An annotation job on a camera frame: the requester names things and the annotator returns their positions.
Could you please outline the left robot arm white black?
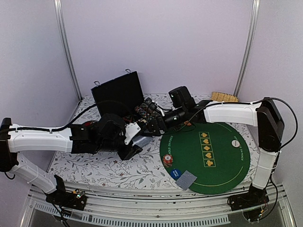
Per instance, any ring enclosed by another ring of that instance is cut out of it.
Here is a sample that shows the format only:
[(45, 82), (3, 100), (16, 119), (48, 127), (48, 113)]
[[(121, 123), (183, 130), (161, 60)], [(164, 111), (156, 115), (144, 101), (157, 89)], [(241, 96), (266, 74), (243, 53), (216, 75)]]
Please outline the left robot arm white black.
[(133, 143), (140, 126), (125, 123), (116, 115), (99, 121), (70, 124), (61, 128), (36, 128), (13, 124), (4, 118), (0, 124), (0, 170), (9, 172), (39, 187), (60, 205), (70, 202), (63, 179), (50, 175), (29, 161), (23, 151), (60, 151), (71, 154), (95, 154), (101, 149), (114, 150), (121, 160), (129, 160), (142, 148)]

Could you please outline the dealt playing card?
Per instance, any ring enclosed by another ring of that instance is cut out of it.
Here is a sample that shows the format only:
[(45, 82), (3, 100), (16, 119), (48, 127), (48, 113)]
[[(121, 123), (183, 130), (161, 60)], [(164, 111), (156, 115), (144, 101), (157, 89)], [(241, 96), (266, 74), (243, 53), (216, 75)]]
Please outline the dealt playing card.
[(186, 191), (195, 182), (197, 176), (189, 171), (185, 171), (176, 181), (176, 185)]

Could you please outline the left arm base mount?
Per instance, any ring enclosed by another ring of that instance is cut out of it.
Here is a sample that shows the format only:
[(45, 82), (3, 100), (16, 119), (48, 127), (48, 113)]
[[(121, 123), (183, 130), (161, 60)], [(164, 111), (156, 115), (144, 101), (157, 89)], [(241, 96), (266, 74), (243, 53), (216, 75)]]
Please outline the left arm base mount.
[(56, 179), (56, 188), (54, 192), (46, 194), (46, 202), (64, 208), (84, 211), (87, 202), (85, 191), (75, 189), (72, 192), (68, 192), (65, 189), (63, 179), (58, 175), (54, 177)]

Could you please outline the white dealer button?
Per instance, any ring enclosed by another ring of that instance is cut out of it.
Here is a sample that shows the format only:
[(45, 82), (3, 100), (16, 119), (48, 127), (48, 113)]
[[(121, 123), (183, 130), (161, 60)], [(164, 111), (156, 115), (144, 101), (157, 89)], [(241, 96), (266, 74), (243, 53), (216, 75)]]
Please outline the white dealer button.
[(235, 148), (238, 148), (240, 146), (240, 143), (238, 140), (233, 140), (232, 141), (232, 146), (235, 147)]

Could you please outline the blue playing card deck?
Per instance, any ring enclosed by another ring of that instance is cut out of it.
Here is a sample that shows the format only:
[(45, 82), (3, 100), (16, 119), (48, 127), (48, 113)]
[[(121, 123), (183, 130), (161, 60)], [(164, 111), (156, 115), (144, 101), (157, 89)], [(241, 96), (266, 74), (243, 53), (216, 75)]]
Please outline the blue playing card deck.
[(145, 136), (135, 136), (132, 139), (134, 145), (137, 145), (139, 147), (146, 146), (147, 144), (150, 143), (151, 140), (152, 140), (152, 137), (145, 137)]

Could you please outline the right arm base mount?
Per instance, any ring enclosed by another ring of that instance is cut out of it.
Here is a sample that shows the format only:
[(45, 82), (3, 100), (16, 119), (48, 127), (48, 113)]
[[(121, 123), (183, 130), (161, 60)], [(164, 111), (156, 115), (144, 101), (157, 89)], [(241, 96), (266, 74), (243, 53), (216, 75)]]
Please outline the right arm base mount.
[(227, 200), (227, 204), (232, 211), (259, 206), (257, 209), (243, 212), (244, 218), (249, 222), (256, 222), (261, 219), (264, 212), (264, 208), (261, 208), (261, 205), (267, 206), (268, 202), (269, 198), (266, 189), (256, 188), (252, 184), (250, 185), (248, 192), (232, 195), (228, 197)]

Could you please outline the red poker chip stack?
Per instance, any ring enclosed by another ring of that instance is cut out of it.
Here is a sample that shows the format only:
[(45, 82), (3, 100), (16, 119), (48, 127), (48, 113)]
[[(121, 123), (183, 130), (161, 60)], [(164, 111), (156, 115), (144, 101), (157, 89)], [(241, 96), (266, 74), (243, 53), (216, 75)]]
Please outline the red poker chip stack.
[(172, 163), (173, 163), (173, 156), (171, 154), (166, 154), (163, 156), (162, 159), (163, 165), (166, 168), (172, 167)]

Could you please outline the blue small blind button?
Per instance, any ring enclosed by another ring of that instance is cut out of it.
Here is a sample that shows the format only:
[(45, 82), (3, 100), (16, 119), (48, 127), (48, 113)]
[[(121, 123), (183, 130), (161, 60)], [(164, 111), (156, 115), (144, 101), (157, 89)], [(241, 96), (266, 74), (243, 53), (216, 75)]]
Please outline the blue small blind button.
[(182, 172), (179, 169), (172, 169), (170, 172), (170, 176), (174, 179), (177, 180), (181, 177)]

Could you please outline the black poker chip case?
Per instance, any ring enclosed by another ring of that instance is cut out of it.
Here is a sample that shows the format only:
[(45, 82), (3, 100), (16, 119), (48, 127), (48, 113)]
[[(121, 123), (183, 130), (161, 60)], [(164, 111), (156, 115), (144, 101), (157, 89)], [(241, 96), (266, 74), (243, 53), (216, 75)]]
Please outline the black poker chip case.
[(116, 114), (126, 124), (136, 122), (141, 129), (145, 129), (146, 120), (135, 111), (135, 107), (142, 103), (154, 102), (144, 98), (137, 71), (126, 73), (102, 84), (95, 82), (91, 92), (101, 117), (104, 114)]

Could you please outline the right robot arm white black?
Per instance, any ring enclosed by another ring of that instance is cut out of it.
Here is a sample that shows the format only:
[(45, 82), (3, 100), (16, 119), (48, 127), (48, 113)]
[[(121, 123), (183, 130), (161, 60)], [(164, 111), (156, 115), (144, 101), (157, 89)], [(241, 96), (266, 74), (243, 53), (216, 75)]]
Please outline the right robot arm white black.
[(253, 102), (218, 102), (202, 100), (195, 103), (193, 99), (181, 103), (172, 99), (175, 110), (166, 112), (147, 121), (145, 136), (161, 136), (183, 122), (217, 123), (230, 122), (257, 127), (260, 155), (252, 180), (252, 189), (245, 195), (248, 206), (255, 206), (263, 199), (263, 192), (274, 172), (282, 148), (281, 140), (284, 121), (273, 98), (266, 97)]

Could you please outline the green twenty chip stack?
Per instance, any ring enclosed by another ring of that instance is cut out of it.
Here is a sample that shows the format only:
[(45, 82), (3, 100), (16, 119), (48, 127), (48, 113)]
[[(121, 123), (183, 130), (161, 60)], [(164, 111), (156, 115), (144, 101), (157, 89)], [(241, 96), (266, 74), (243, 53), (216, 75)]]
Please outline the green twenty chip stack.
[(177, 126), (177, 127), (175, 128), (175, 132), (178, 132), (180, 129), (181, 129), (181, 126)]

